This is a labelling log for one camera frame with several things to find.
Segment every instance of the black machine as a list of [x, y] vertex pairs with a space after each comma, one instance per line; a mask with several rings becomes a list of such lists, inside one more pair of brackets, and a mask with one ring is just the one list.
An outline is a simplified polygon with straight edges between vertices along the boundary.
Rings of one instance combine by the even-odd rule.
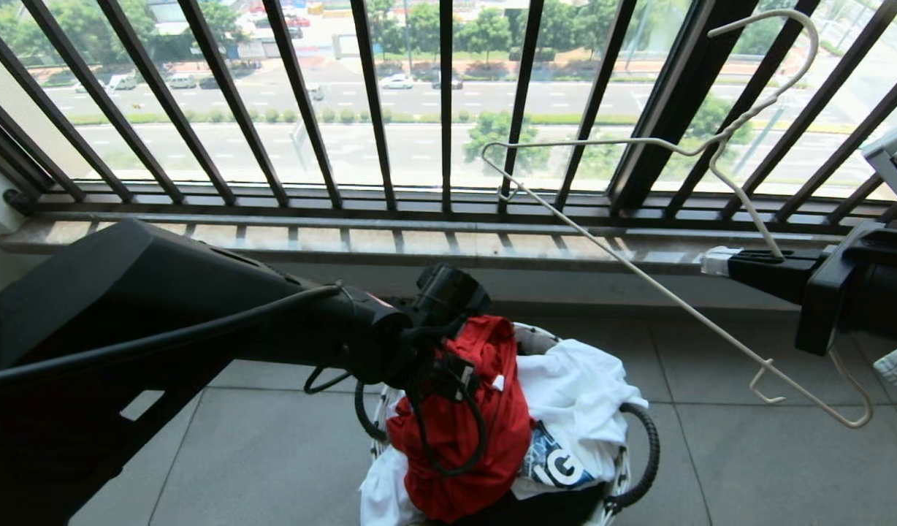
[[0, 524], [65, 523], [233, 359], [467, 395], [436, 354], [489, 297], [444, 265], [418, 285], [396, 308], [137, 221], [72, 244], [0, 293]]

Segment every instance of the car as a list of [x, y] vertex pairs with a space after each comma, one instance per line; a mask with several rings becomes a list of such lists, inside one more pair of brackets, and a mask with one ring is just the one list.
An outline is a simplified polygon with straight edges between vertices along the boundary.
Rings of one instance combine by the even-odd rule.
[[205, 77], [204, 79], [199, 80], [199, 87], [202, 88], [202, 90], [217, 90], [218, 81], [211, 76]]
[[322, 90], [321, 84], [306, 83], [305, 90], [309, 92], [312, 100], [319, 101], [325, 99], [325, 90]]
[[312, 23], [306, 17], [292, 15], [292, 16], [286, 17], [286, 26], [287, 27], [309, 27], [309, 26], [312, 26]]
[[[463, 86], [462, 78], [452, 72], [451, 75], [451, 89], [453, 90], [461, 90]], [[435, 79], [432, 81], [432, 87], [436, 90], [442, 88], [442, 72], [439, 71], [435, 73]]]
[[397, 73], [381, 80], [381, 87], [385, 90], [411, 90], [413, 80], [404, 74]]
[[174, 90], [194, 88], [196, 86], [195, 77], [179, 73], [169, 77], [168, 86]]

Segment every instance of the black handle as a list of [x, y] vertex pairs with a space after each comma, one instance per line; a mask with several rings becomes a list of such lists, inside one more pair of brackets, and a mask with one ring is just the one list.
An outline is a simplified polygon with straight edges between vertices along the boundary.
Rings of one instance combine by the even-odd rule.
[[631, 487], [626, 493], [621, 495], [605, 496], [605, 507], [611, 509], [614, 513], [618, 513], [627, 506], [642, 499], [646, 492], [649, 491], [653, 481], [656, 480], [656, 472], [660, 469], [660, 436], [656, 433], [656, 425], [646, 411], [631, 403], [621, 404], [622, 413], [631, 413], [638, 417], [640, 422], [646, 429], [646, 438], [649, 439], [649, 459], [646, 460], [646, 469], [643, 470], [643, 476], [636, 486]]

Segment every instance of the white car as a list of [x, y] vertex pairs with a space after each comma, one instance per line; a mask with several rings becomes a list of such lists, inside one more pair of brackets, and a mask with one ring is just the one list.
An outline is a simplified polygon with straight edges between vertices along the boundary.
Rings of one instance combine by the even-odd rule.
[[381, 87], [385, 90], [411, 90], [413, 80], [402, 73], [397, 73], [381, 80]]

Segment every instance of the shrub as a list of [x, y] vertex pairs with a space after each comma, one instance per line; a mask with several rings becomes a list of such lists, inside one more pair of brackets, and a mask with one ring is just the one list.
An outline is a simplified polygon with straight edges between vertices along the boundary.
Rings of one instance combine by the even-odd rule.
[[357, 116], [355, 116], [354, 111], [349, 110], [346, 107], [344, 110], [341, 110], [341, 114], [338, 116], [338, 118], [342, 123], [351, 124], [357, 119]]

